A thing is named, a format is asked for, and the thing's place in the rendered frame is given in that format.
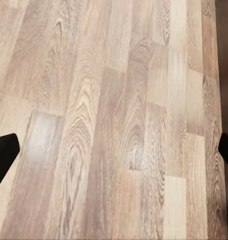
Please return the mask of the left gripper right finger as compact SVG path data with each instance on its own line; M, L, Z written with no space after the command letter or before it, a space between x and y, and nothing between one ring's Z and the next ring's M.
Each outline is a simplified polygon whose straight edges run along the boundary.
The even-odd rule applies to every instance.
M228 133L222 133L219 141L218 151L228 165Z

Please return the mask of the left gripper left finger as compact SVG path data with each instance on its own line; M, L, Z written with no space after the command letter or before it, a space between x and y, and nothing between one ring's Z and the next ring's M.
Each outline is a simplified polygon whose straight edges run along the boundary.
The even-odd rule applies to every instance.
M20 153L20 144L16 133L0 137L0 184Z

